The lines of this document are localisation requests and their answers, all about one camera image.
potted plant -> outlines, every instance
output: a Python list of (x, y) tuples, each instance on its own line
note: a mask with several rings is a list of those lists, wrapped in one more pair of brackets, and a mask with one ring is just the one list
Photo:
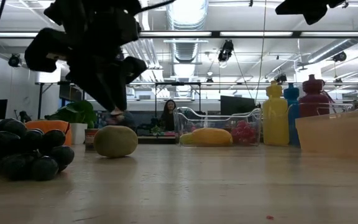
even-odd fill
[(90, 102), (82, 100), (69, 103), (60, 108), (52, 115), (45, 116), (47, 120), (60, 120), (70, 123), (72, 143), (83, 144), (85, 141), (85, 130), (94, 128), (96, 113)]

person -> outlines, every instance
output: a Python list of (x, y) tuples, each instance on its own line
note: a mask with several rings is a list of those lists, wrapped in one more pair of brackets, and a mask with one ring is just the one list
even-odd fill
[(175, 123), (173, 122), (173, 110), (177, 104), (173, 100), (167, 100), (164, 111), (161, 115), (161, 123), (165, 131), (174, 131)]
[(110, 113), (106, 123), (107, 125), (125, 126), (136, 132), (134, 116), (126, 110), (119, 114)]

blue bottle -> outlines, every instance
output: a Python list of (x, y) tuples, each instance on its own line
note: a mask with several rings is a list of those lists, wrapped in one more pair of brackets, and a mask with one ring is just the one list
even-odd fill
[(293, 146), (300, 146), (298, 131), (295, 127), (295, 119), (299, 118), (299, 89), (293, 86), (293, 83), (288, 84), (288, 88), (284, 90), (284, 98), (288, 102), (288, 125), (290, 128), (290, 144)]

white wall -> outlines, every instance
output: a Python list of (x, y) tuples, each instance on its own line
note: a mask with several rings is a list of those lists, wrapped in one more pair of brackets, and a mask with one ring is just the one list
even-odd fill
[[(6, 118), (16, 118), (24, 110), (37, 119), (39, 86), (35, 85), (36, 72), (25, 68), (12, 68), (0, 58), (0, 100), (7, 99)], [(52, 86), (43, 95), (42, 114), (53, 113), (58, 108), (58, 86)]]

cantaloupe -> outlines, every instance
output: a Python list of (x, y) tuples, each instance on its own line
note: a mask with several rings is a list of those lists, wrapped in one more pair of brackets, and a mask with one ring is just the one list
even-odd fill
[(93, 146), (101, 156), (119, 158), (132, 154), (137, 147), (137, 135), (125, 126), (106, 126), (94, 136)]
[(179, 141), (180, 144), (184, 144), (184, 145), (194, 144), (193, 135), (191, 133), (183, 134), (182, 136), (180, 136)]
[(200, 146), (230, 146), (233, 143), (231, 134), (219, 128), (200, 128), (192, 133), (194, 144)]

